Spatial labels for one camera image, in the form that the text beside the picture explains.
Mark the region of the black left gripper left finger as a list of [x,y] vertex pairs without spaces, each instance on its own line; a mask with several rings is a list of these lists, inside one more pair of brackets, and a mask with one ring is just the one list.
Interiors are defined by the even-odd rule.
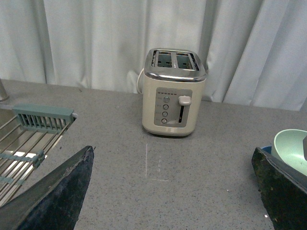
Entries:
[[72,230],[91,180],[94,150],[86,146],[0,208],[2,230]]

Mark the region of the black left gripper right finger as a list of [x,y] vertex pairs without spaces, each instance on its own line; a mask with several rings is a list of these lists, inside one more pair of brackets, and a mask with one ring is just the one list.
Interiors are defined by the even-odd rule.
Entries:
[[307,228],[307,177],[257,147],[251,163],[261,200],[276,230]]

